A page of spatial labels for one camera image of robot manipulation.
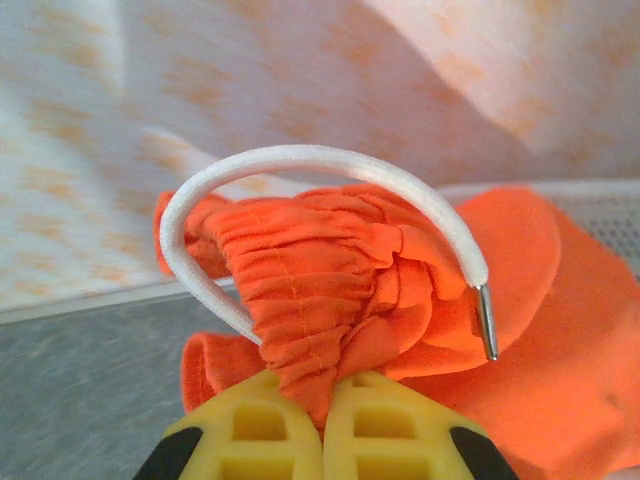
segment ruffled fabric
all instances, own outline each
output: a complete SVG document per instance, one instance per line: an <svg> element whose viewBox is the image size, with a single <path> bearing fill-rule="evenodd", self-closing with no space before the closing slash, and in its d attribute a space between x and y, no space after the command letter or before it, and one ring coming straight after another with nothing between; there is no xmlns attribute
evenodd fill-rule
<svg viewBox="0 0 640 480"><path fill-rule="evenodd" d="M322 429L332 386L376 369L485 425L523 478L595 479L638 462L640 294L626 266L524 189L458 212L490 267L495 364L447 242L395 195L357 185L200 202L187 248L210 276L233 275L263 343L194 336L183 356L186 409L266 367Z"/></svg>

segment orange fabric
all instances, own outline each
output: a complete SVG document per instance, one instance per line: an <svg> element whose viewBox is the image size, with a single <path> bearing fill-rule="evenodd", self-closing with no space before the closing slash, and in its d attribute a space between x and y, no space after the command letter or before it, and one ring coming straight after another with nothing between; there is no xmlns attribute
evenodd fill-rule
<svg viewBox="0 0 640 480"><path fill-rule="evenodd" d="M210 276L234 276L263 344L190 339L187 410L266 366L322 428L332 385L377 369L484 425L523 479L640 463L640 289L627 267L527 190L458 212L491 269L497 363L450 248L395 195L357 185L200 202L189 252Z"/></svg>

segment white mesh basket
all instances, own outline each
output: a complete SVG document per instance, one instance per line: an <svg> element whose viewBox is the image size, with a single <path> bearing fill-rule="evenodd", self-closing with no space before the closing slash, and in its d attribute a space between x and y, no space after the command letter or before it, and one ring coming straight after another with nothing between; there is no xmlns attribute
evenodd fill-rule
<svg viewBox="0 0 640 480"><path fill-rule="evenodd" d="M640 180L519 183L548 198L630 265L640 282ZM440 189L452 204L497 184Z"/></svg>

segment gray surface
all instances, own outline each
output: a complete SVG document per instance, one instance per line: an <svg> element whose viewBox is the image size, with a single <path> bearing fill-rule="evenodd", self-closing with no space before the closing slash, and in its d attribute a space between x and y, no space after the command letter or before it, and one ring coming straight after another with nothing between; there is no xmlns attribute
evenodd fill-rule
<svg viewBox="0 0 640 480"><path fill-rule="evenodd" d="M0 326L0 479L130 479L182 411L195 300Z"/></svg>

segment orange cloth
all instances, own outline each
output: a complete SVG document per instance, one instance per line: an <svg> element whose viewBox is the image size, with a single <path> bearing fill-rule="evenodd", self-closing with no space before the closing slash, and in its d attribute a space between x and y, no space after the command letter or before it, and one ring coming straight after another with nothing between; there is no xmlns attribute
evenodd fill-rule
<svg viewBox="0 0 640 480"><path fill-rule="evenodd" d="M210 276L233 275L263 344L192 337L187 411L266 366L322 428L332 385L377 369L484 425L525 480L640 463L640 289L626 265L524 189L457 210L490 267L496 363L449 246L395 195L356 185L200 202L187 248Z"/></svg>

